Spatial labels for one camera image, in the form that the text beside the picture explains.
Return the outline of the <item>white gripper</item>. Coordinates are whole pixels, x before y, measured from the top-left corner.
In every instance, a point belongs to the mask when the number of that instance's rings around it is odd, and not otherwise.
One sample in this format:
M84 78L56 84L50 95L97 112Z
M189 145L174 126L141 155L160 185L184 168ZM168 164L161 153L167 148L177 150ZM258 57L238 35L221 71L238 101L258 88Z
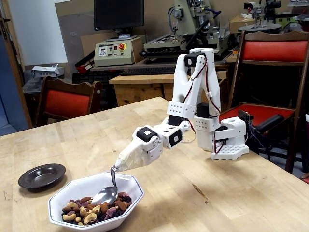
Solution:
M153 127L138 127L133 141L120 152L118 159L134 161L137 167L147 166L160 157L162 153L162 136Z

